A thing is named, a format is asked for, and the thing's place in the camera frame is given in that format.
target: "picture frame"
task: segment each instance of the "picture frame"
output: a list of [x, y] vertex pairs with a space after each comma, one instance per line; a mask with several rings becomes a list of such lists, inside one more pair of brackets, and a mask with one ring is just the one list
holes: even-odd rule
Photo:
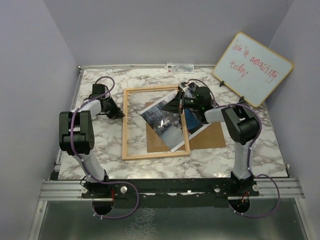
[[177, 90], [177, 85], [164, 85], [164, 86], [147, 86], [147, 87], [133, 87], [126, 88], [123, 91], [123, 125], [122, 125], [122, 160], [140, 160], [140, 159], [154, 159], [154, 158], [174, 158], [188, 156], [191, 154], [187, 123], [185, 118], [185, 113], [181, 114], [181, 125], [183, 131], [183, 140], [185, 151], [175, 151], [175, 152], [162, 152], [162, 153], [151, 153], [142, 155], [131, 155], [128, 156], [127, 146], [128, 146], [128, 94], [131, 93], [144, 93], [144, 92], [158, 92], [158, 91], [173, 91]]

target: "whiteboard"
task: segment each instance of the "whiteboard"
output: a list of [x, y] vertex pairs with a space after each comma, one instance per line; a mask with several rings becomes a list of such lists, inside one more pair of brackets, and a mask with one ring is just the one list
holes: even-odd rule
[[258, 107], [293, 68], [292, 62], [239, 32], [215, 66], [213, 75]]

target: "metal frame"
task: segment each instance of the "metal frame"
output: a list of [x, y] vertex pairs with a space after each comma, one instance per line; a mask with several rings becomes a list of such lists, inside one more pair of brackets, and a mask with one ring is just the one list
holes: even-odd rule
[[[85, 69], [128, 69], [128, 68], [164, 68], [164, 64], [125, 64], [125, 65], [98, 65], [98, 66], [79, 66], [80, 72], [78, 80], [76, 83], [76, 89], [73, 95], [72, 104], [70, 109], [73, 109], [83, 77]], [[195, 65], [195, 69], [199, 68], [213, 68], [215, 65]], [[55, 163], [54, 171], [60, 170], [61, 165], [61, 150], [59, 149], [57, 160]], [[297, 210], [300, 214], [307, 238], [309, 240], [317, 240], [317, 235], [313, 227], [313, 223], [310, 219], [310, 215], [306, 208], [304, 194], [297, 178], [274, 178], [276, 183], [279, 185], [280, 197], [283, 198], [295, 198], [297, 204]], [[268, 179], [259, 178], [256, 179], [257, 185], [259, 186], [260, 196], [251, 197], [251, 199], [274, 199], [277, 198], [276, 190], [274, 189], [273, 183]], [[32, 227], [29, 234], [29, 240], [37, 240], [41, 231], [41, 226], [44, 220], [47, 203], [48, 201], [92, 201], [92, 199], [82, 199], [81, 189], [79, 180], [69, 181], [69, 180], [58, 180], [58, 181], [43, 181], [42, 188], [40, 191], [39, 202], [36, 207], [36, 212], [34, 215]], [[99, 199], [95, 198], [94, 201], [111, 201], [111, 199]]]
[[176, 85], [165, 85], [165, 86], [148, 86], [148, 87], [133, 87], [124, 89], [123, 93], [123, 127], [122, 127], [122, 160], [139, 160], [139, 159], [154, 159], [154, 158], [167, 158], [167, 157], [180, 157], [191, 154], [189, 137], [187, 130], [187, 123], [185, 114], [181, 114], [181, 124], [183, 132], [183, 140], [185, 151], [176, 152], [165, 152], [165, 153], [152, 153], [144, 155], [132, 155], [128, 156], [127, 145], [128, 145], [128, 94], [132, 93], [145, 93], [145, 92], [156, 92], [156, 91], [172, 91], [177, 89]]

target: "brown backing board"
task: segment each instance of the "brown backing board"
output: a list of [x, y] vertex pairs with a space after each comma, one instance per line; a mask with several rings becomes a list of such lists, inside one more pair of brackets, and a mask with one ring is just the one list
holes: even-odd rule
[[[150, 106], [153, 102], [146, 102], [145, 107]], [[168, 152], [170, 149], [161, 140], [161, 138], [153, 131], [146, 122], [146, 151], [148, 153]], [[225, 148], [226, 141], [222, 131], [221, 123], [215, 122], [208, 126], [205, 130], [189, 140], [190, 149], [213, 149]], [[185, 150], [185, 145], [181, 146], [178, 151]]]
[[152, 158], [168, 158], [168, 157], [180, 157], [191, 154], [188, 131], [185, 114], [181, 114], [181, 123], [183, 131], [183, 139], [185, 145], [185, 151], [165, 152], [165, 153], [152, 153], [143, 155], [128, 156], [127, 143], [128, 143], [128, 94], [130, 93], [143, 93], [143, 92], [156, 92], [156, 91], [173, 91], [178, 89], [177, 85], [165, 85], [165, 86], [149, 86], [149, 87], [134, 87], [126, 88], [123, 92], [123, 127], [122, 127], [122, 160], [139, 160], [139, 159], [152, 159]]

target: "marble table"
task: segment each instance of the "marble table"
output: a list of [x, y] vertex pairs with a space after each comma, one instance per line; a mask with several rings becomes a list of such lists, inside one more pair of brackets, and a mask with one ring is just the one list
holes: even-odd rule
[[[86, 69], [83, 73], [76, 106], [79, 106], [92, 90], [92, 84], [102, 76], [115, 80], [111, 95], [120, 108], [126, 88], [177, 85], [188, 79], [205, 81], [215, 95], [218, 104], [236, 103], [239, 96], [228, 87], [219, 87], [219, 81], [212, 75], [212, 68], [195, 69], [194, 73], [168, 74], [164, 68], [133, 69]], [[135, 93], [128, 96], [128, 155], [146, 152], [146, 122], [139, 116], [146, 102], [152, 102], [167, 92]], [[253, 151], [253, 172], [272, 177], [287, 177], [286, 166], [265, 103], [255, 109], [262, 119], [262, 132]], [[226, 147], [197, 149], [190, 156], [175, 158], [122, 160], [122, 119], [110, 120], [98, 116], [92, 121], [95, 146], [94, 151], [101, 166], [111, 179], [164, 179], [164, 178], [224, 178], [229, 177], [234, 165], [235, 148], [226, 125], [222, 130]], [[62, 153], [58, 179], [79, 180], [84, 176], [78, 162]]]

